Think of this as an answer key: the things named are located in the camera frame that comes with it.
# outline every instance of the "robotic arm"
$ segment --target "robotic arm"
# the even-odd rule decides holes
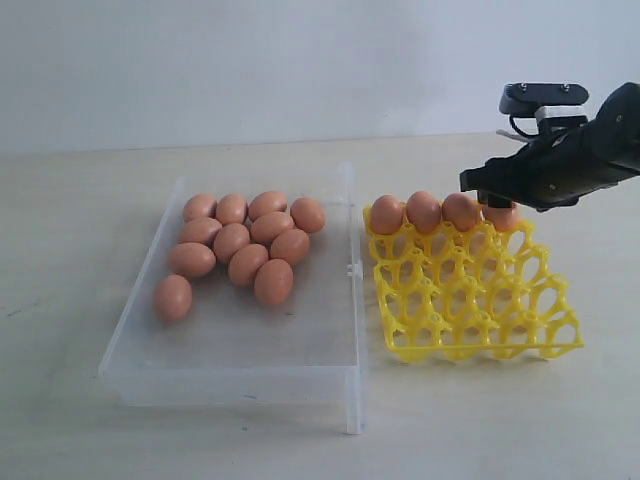
[[[490,207],[515,202],[545,212],[640,175],[640,85],[615,90],[591,121],[582,107],[588,97],[577,84],[507,85],[500,112],[527,143],[462,172],[460,190],[476,190]],[[538,134],[522,132],[515,118],[535,118]]]

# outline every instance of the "brown egg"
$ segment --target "brown egg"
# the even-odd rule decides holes
[[[210,246],[221,228],[222,224],[215,218],[196,218],[182,227],[178,243],[202,243]]]
[[[299,228],[294,228],[278,235],[269,251],[271,258],[281,258],[294,267],[307,256],[310,249],[309,235]]]
[[[391,235],[400,230],[404,211],[402,202],[392,195],[383,195],[371,206],[369,226],[373,233]]]
[[[264,245],[252,243],[242,247],[229,262],[229,280],[239,287],[251,285],[258,269],[268,261],[269,252]]]
[[[247,219],[247,201],[239,193],[225,195],[216,207],[216,220],[223,226],[231,223],[244,223]]]
[[[182,209],[182,218],[190,222],[196,218],[213,217],[216,210],[216,198],[208,193],[199,193],[189,199]]]
[[[201,243],[180,243],[169,252],[169,268],[186,278],[203,277],[216,266],[216,256]]]
[[[296,227],[307,233],[319,232],[327,220],[322,203],[310,197],[301,197],[293,202],[291,216]]]
[[[180,275],[165,277],[153,291],[153,310],[164,323],[182,320],[193,303],[193,291],[189,281]]]
[[[516,203],[512,203],[511,208],[492,208],[483,205],[482,213],[485,219],[493,223],[498,232],[511,232],[520,223],[520,210]]]
[[[218,232],[213,241],[213,252],[223,265],[227,265],[231,257],[242,247],[251,243],[247,227],[241,223],[231,223]]]
[[[407,218],[418,232],[431,233],[442,219],[440,202],[429,192],[416,192],[407,200]]]
[[[452,193],[442,202],[442,219],[467,232],[482,220],[476,203],[464,193]]]
[[[282,232],[293,227],[293,218],[288,213],[267,213],[251,225],[251,238],[256,243],[269,244]]]
[[[253,291],[258,301],[275,307],[284,303],[293,289],[293,270],[291,265],[282,259],[269,260],[258,270]]]
[[[287,209],[287,196],[282,192],[264,192],[251,201],[249,218],[254,222],[257,218],[271,212],[284,212]]]

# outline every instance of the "egg tray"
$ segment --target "egg tray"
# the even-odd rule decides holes
[[[370,212],[363,213],[385,341],[401,361],[481,352],[511,359],[531,349],[555,358],[584,346],[569,283],[551,273],[550,251],[534,243],[532,222],[500,233],[486,220],[467,232],[444,221],[425,235],[405,216],[398,232],[379,235]]]

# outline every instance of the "transparent plastic container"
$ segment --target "transparent plastic container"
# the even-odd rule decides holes
[[[337,403],[346,432],[365,429],[366,340],[360,212],[350,164],[333,169],[180,178],[100,364],[100,376],[132,406]],[[193,195],[242,193],[250,201],[281,190],[308,195],[326,209],[296,268],[287,302],[267,309],[252,289],[231,285],[224,267],[193,282],[194,305],[181,324],[163,327],[151,298],[169,273],[166,259]]]

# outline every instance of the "table surface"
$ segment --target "table surface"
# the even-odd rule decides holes
[[[179,175],[351,161],[363,207],[442,198],[464,168],[519,147],[478,134],[0,157],[2,478],[640,478],[635,180],[524,211],[582,323],[586,347],[558,359],[399,364],[367,259],[363,436],[343,435],[332,407],[126,408],[97,378]]]

